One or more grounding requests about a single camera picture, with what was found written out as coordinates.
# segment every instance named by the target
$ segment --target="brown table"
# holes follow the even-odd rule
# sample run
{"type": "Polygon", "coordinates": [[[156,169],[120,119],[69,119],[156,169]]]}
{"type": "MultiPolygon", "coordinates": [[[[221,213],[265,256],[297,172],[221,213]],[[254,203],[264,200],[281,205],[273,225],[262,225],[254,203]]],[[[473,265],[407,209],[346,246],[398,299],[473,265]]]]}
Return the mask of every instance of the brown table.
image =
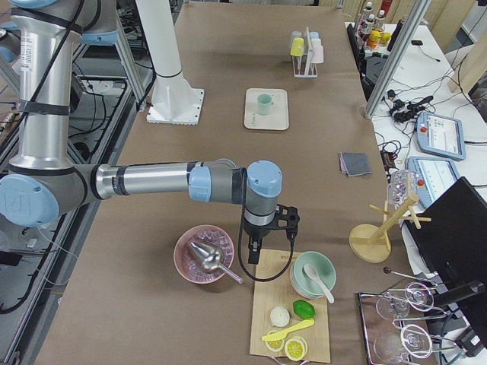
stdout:
{"type": "MultiPolygon", "coordinates": [[[[298,207],[301,216],[296,250],[321,251],[336,266],[332,363],[365,363],[355,293],[383,290],[396,279],[348,245],[356,224],[380,222],[368,205],[383,204],[387,183],[372,124],[361,117],[365,99],[341,12],[189,3],[177,37],[185,77],[205,89],[199,124],[153,125],[140,116],[120,164],[219,157],[244,166],[276,162],[284,175],[279,201],[298,207]],[[288,56],[291,32],[306,26],[320,32],[326,50],[316,80],[294,78],[288,56]],[[249,87],[287,90],[289,130],[244,128],[249,87]],[[373,173],[342,175],[340,151],[367,153],[373,173]]],[[[249,355],[253,282],[222,278],[197,286],[173,266],[173,247],[187,229],[214,224],[236,240],[239,218],[239,206],[192,202],[186,193],[102,203],[37,363],[270,363],[249,355]]],[[[264,247],[287,249],[288,243],[284,234],[272,233],[264,247]]],[[[405,257],[396,246],[385,264],[405,271],[405,257]]],[[[234,269],[243,274],[237,264],[234,269]]]]}

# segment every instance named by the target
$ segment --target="green lime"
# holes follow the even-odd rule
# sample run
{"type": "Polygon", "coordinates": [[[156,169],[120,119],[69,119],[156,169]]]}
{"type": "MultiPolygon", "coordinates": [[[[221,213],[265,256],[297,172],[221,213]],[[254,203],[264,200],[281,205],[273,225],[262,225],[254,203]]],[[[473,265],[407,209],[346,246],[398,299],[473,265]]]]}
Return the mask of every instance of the green lime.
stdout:
{"type": "Polygon", "coordinates": [[[308,303],[306,300],[296,300],[292,304],[292,309],[302,319],[313,318],[317,314],[313,304],[308,303]]]}

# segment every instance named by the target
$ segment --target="white tray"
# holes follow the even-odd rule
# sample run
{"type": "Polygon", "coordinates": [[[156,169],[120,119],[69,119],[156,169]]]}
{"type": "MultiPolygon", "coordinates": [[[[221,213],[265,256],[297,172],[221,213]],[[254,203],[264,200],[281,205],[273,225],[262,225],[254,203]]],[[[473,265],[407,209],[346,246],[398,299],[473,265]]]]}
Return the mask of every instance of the white tray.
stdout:
{"type": "Polygon", "coordinates": [[[243,125],[248,129],[284,131],[289,128],[288,93],[282,89],[248,89],[245,94],[245,115],[243,125]],[[268,94],[274,105],[271,112],[261,116],[257,112],[257,97],[268,94]]]}

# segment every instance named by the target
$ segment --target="bowl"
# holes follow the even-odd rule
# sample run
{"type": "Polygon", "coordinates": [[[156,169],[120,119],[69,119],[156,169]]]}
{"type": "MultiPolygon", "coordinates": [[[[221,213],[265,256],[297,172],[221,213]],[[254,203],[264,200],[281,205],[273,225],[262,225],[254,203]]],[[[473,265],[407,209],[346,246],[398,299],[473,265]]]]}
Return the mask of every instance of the bowl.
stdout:
{"type": "Polygon", "coordinates": [[[293,288],[304,297],[322,297],[320,286],[304,273],[304,264],[313,264],[325,285],[332,290],[336,283],[336,271],[333,263],[323,254],[316,251],[301,253],[291,269],[291,283],[293,288]]]}
{"type": "Polygon", "coordinates": [[[195,284],[210,284],[217,281],[224,275],[222,270],[212,273],[204,272],[198,262],[189,253],[189,242],[192,239],[200,238],[219,247],[223,251],[223,265],[230,267],[234,261],[234,243],[230,236],[220,227],[202,225],[186,231],[177,241],[174,247],[174,265],[177,272],[187,281],[195,284]]]}

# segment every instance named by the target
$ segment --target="white spoon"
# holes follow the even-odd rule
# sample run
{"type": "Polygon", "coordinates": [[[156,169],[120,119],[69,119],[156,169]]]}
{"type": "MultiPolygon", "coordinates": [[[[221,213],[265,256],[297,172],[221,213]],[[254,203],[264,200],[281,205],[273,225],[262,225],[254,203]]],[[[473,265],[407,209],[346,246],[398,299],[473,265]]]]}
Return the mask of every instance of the white spoon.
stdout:
{"type": "Polygon", "coordinates": [[[306,275],[315,283],[320,285],[321,290],[325,293],[325,297],[328,299],[330,304],[335,302],[335,298],[331,291],[329,291],[328,287],[321,281],[320,276],[318,275],[317,268],[313,266],[313,264],[307,263],[304,264],[304,272],[306,275]]]}

